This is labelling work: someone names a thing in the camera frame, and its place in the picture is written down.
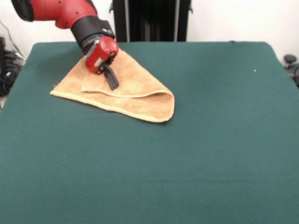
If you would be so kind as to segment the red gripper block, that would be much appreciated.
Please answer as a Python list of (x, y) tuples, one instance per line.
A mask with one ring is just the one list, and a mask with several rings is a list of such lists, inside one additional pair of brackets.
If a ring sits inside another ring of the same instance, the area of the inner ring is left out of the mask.
[(117, 77), (109, 64), (114, 60), (118, 54), (119, 47), (114, 38), (110, 36), (103, 36), (93, 42), (93, 45), (85, 55), (85, 66), (91, 73), (98, 73), (103, 64), (104, 76), (111, 90), (115, 90), (119, 86)]

